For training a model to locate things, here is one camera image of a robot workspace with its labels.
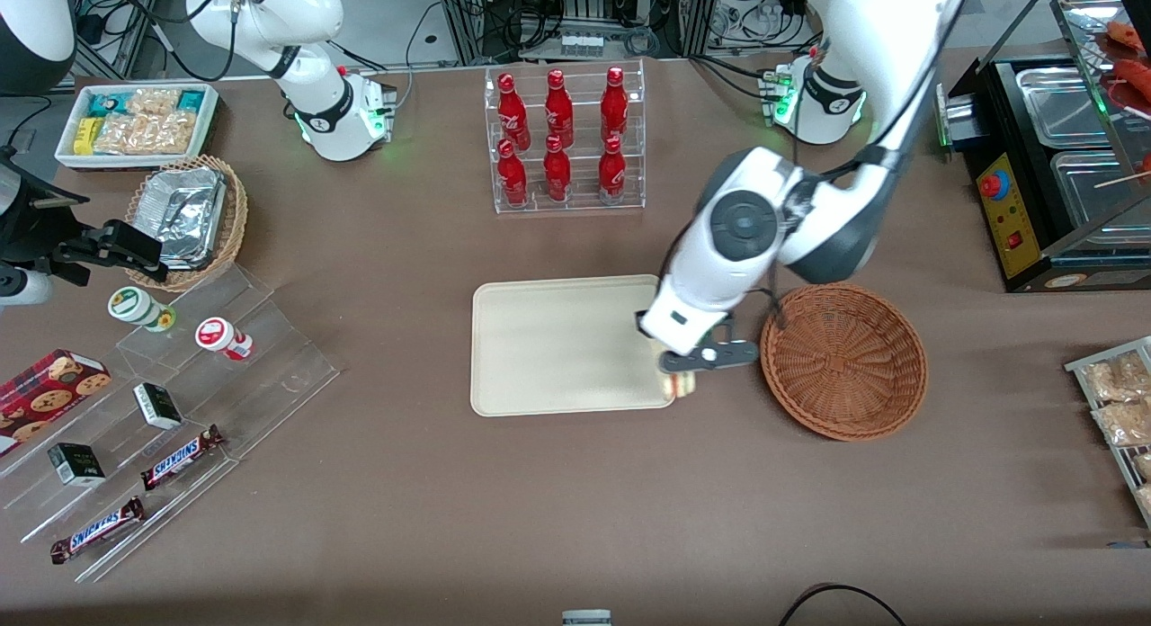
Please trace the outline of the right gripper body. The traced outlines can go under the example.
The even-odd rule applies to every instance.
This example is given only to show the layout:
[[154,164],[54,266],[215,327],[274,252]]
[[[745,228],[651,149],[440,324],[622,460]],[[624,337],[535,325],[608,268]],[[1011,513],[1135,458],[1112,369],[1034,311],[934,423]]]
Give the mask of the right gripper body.
[[73,212],[82,203],[90,203],[89,197],[33,183],[3,183],[3,264],[44,270],[45,264],[83,262],[85,255],[76,249],[89,226]]

